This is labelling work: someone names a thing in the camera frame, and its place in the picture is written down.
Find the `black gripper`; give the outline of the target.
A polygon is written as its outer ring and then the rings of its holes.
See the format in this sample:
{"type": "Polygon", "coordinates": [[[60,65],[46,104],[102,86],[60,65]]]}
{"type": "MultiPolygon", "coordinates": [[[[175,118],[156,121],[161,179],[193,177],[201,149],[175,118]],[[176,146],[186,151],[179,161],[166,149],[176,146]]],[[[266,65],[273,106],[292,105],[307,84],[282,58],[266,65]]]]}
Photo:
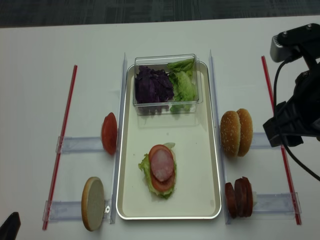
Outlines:
{"type": "Polygon", "coordinates": [[[308,70],[295,79],[293,94],[288,101],[277,103],[277,85],[281,69],[295,61],[283,61],[277,69],[273,83],[273,117],[263,124],[272,147],[303,144],[302,137],[320,136],[320,63],[304,57],[308,70]]]}

